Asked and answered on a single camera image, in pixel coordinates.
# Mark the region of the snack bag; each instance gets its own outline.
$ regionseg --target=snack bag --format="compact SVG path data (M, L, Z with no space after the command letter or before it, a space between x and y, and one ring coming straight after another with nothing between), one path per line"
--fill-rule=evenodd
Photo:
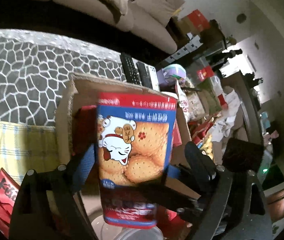
M143 229L156 225L156 206L134 186L160 183L170 159L176 105L165 95L100 94L96 152L106 223Z

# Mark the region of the checkered fabric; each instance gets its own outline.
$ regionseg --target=checkered fabric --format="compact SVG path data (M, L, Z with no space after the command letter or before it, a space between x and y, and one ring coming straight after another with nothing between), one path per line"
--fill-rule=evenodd
M45 172L58 165L54 127L0 122L0 169L18 184L29 169Z

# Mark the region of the red flower mark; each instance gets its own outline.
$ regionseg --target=red flower mark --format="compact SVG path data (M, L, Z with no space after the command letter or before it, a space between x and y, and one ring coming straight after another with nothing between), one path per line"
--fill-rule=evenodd
M139 132L139 135L138 135L138 137L141 139L141 140L143 140L143 139L145 139L145 132Z

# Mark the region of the dark round object on wall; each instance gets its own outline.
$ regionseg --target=dark round object on wall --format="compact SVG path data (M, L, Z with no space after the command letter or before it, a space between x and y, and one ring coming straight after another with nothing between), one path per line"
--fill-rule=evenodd
M246 15L244 13L241 13L239 14L237 17L236 17L236 21L238 23L243 23L246 21Z

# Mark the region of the cracker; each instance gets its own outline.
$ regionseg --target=cracker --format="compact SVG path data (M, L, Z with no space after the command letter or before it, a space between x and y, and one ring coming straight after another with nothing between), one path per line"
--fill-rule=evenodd
M104 160L103 148L98 149L98 161L99 161L99 168L104 169L106 172L109 173L121 174L126 169L126 166L122 165L119 161Z
M157 151L154 152L154 154L151 155L153 162L160 167L164 166L165 156L166 156L166 148L167 148L167 142L165 144L162 144L161 146L159 146Z
M135 140L131 143L133 154L151 156L160 145L167 142L168 123L137 122Z
M100 179L109 179L119 186L134 186L123 173L109 173L104 169L99 170Z
M143 155L132 156L124 174L134 182L140 183L152 179L157 179L162 175L163 167L159 167L152 162L152 159Z

